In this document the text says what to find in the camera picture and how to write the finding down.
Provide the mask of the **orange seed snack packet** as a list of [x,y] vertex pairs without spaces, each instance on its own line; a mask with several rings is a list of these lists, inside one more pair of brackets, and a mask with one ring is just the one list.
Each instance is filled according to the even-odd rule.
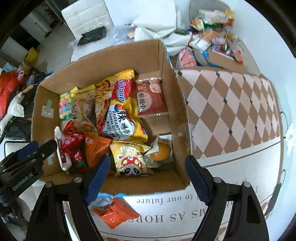
[[90,168],[95,167],[102,156],[108,153],[110,144],[111,139],[109,138],[86,134],[85,154]]

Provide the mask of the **brown pastry snack packet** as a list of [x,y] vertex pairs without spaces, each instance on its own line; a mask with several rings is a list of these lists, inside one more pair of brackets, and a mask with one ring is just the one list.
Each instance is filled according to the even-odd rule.
[[138,116],[160,116],[168,114],[164,97],[162,78],[136,80]]

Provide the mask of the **grey chair with snacks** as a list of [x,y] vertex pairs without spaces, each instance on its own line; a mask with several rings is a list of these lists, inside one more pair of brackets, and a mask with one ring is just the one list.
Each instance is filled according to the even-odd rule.
[[222,1],[190,1],[189,26],[193,36],[189,47],[193,49],[198,65],[210,65],[206,55],[212,39],[220,37],[223,28],[231,27],[234,20],[234,12]]

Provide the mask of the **white printed snack packet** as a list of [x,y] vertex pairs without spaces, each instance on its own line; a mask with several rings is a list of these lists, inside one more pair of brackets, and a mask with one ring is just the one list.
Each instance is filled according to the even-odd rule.
[[104,208],[111,205],[112,202],[113,198],[110,196],[98,196],[93,202],[89,204],[88,208]]

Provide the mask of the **panda snack bag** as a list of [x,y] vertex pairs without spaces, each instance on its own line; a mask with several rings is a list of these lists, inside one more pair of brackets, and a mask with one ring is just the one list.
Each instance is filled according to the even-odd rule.
[[116,167],[114,176],[135,177],[152,175],[154,172],[147,166],[144,159],[144,154],[150,148],[142,143],[113,141],[110,149]]

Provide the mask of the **small orange foil packet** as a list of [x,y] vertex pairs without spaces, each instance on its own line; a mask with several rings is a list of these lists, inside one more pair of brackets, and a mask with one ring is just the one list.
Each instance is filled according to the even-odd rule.
[[122,197],[113,197],[111,205],[104,208],[93,208],[91,211],[112,230],[120,224],[140,216]]

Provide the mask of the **red snack bag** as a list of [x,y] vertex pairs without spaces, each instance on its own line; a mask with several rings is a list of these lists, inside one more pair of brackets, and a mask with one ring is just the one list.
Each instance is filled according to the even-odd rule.
[[81,147],[85,143],[86,134],[78,131],[73,120],[67,122],[64,127],[65,139],[62,141],[61,150],[64,154],[68,154],[71,160],[71,168],[73,172],[85,173],[88,170],[85,157],[82,154]]

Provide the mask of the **wrapped round bun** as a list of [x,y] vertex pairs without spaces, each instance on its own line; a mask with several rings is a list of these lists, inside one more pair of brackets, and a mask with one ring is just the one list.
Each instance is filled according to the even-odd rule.
[[145,152],[144,160],[148,168],[159,168],[173,162],[172,135],[157,136],[152,147]]

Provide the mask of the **white goose plush toy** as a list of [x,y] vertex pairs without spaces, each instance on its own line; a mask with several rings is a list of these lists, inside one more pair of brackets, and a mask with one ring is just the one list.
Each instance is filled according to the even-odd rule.
[[21,91],[18,95],[16,95],[12,101],[10,102],[8,106],[8,110],[4,118],[1,120],[0,126],[1,126],[1,134],[4,132],[4,128],[7,126],[8,122],[13,117],[21,117],[23,118],[25,116],[24,107],[21,105],[23,99],[25,98],[25,94],[27,94],[29,91],[31,91],[35,87],[34,85],[30,85],[23,91]]

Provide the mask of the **brown noodle snack bag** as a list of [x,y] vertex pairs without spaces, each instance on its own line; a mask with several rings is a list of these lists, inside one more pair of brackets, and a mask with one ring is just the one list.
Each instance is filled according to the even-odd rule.
[[96,132],[94,106],[96,97],[94,84],[73,92],[72,120],[75,128],[81,132]]

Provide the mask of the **patterned table mat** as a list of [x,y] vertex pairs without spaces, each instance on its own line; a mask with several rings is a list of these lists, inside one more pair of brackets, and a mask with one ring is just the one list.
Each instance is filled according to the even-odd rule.
[[[176,70],[187,102],[192,154],[213,176],[251,183],[267,210],[282,171],[278,97],[264,76],[215,69]],[[207,207],[193,188],[124,196],[139,217],[111,229],[92,214],[104,240],[190,240]]]

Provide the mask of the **yellow instant noodle pack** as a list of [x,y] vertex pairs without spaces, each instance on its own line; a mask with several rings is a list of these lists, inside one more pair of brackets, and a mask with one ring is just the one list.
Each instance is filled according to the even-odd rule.
[[126,69],[96,84],[95,125],[100,136],[115,141],[148,141],[138,117],[134,70]]

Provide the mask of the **cardboard box with blue print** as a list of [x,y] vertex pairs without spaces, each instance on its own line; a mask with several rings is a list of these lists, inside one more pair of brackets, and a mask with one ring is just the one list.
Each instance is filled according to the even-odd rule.
[[60,95],[91,87],[94,106],[82,111],[86,94],[74,99],[70,123],[97,133],[82,142],[86,155],[100,139],[110,142],[115,172],[101,192],[140,195],[185,189],[190,154],[186,104],[160,40],[132,42],[88,55],[43,80],[36,91],[31,139],[54,139]]

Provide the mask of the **red bag pile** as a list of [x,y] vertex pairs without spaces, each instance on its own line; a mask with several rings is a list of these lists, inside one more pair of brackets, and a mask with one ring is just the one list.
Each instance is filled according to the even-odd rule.
[[23,85],[25,78],[17,71],[1,74],[0,116],[1,120],[6,115],[11,94]]

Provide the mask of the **colourful candy bag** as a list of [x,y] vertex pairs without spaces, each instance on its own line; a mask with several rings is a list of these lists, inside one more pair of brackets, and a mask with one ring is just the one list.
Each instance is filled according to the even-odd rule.
[[60,95],[59,99],[59,119],[60,122],[68,121],[72,118],[72,108],[74,103],[75,92],[78,87],[72,88],[69,92]]

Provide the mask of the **small cardboard snack box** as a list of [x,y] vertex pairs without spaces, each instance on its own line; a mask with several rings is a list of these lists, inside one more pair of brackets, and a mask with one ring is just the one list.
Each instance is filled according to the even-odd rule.
[[210,47],[203,52],[203,55],[211,66],[231,71],[246,71],[241,51],[229,39],[213,38]]

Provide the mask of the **black item on chair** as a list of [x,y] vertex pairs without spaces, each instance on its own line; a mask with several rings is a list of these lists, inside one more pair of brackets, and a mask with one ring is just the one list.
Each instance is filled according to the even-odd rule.
[[82,37],[78,41],[78,46],[86,45],[92,42],[99,41],[105,38],[107,35],[107,28],[105,26],[96,28],[89,32],[83,33]]

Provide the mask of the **white padded chair far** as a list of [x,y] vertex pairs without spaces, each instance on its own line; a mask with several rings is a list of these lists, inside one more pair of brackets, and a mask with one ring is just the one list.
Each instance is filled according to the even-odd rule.
[[104,0],[79,0],[62,9],[61,14],[76,40],[82,34],[106,27],[114,27]]

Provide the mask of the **white cloth pile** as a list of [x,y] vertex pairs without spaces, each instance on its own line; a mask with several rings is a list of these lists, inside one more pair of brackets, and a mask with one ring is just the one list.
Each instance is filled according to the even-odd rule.
[[161,40],[170,56],[177,55],[192,40],[175,1],[149,1],[133,20],[134,40]]

